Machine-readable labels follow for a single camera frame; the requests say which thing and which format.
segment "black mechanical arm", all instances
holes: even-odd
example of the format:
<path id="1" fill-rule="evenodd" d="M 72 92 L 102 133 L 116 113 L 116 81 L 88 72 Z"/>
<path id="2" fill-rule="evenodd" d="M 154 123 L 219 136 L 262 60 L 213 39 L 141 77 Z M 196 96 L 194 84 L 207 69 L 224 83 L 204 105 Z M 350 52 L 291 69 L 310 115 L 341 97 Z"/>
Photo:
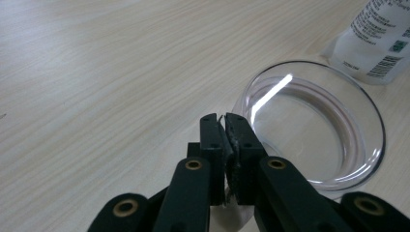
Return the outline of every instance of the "black mechanical arm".
<path id="1" fill-rule="evenodd" d="M 227 113 L 224 121 L 204 116 L 200 142 L 189 143 L 167 188 L 149 199 L 114 197 L 88 231 L 204 232 L 210 206 L 230 196 L 254 206 L 260 231 L 410 231 L 409 218 L 371 194 L 346 193 L 340 204 L 325 198 L 290 161 L 269 157 L 244 117 Z"/>

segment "glass bowl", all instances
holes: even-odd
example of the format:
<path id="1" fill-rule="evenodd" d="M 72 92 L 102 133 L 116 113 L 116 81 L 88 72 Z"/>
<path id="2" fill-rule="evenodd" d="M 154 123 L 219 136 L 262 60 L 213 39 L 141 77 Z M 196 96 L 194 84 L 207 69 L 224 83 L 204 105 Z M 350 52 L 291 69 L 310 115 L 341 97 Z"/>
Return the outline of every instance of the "glass bowl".
<path id="1" fill-rule="evenodd" d="M 273 65 L 249 83 L 233 113 L 248 119 L 270 156 L 290 160 L 331 198 L 363 184 L 384 156 L 374 102 L 353 78 L 323 64 Z"/>

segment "white bottle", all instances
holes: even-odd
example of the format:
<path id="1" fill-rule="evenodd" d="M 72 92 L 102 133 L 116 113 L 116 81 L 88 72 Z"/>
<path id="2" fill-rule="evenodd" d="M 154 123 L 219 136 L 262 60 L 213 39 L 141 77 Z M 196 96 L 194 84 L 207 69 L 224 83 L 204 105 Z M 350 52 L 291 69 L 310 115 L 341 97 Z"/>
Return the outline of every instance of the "white bottle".
<path id="1" fill-rule="evenodd" d="M 323 55 L 364 83 L 391 82 L 410 64 L 410 0 L 370 0 Z"/>

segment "light wood surface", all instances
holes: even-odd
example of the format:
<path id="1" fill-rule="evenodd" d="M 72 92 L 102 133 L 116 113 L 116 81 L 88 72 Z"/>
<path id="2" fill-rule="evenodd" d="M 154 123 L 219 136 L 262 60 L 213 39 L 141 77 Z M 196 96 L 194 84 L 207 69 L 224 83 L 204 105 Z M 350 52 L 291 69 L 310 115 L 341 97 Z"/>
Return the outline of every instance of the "light wood surface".
<path id="1" fill-rule="evenodd" d="M 365 3 L 0 1 L 0 231 L 86 231 L 112 197 L 163 189 L 202 116 L 269 65 L 323 61 Z M 365 191 L 408 217 L 409 74 L 363 85 L 388 137 Z"/>

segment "clear glass bowl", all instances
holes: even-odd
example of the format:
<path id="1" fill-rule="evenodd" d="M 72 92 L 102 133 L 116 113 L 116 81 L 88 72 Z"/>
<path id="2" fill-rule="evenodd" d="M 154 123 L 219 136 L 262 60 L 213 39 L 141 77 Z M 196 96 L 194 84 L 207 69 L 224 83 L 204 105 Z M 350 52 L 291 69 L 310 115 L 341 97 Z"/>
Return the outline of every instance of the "clear glass bowl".
<path id="1" fill-rule="evenodd" d="M 290 160 L 322 194 L 338 198 L 380 165 L 386 134 L 368 94 L 347 74 L 310 61 L 261 72 L 233 112 L 270 156 Z"/>

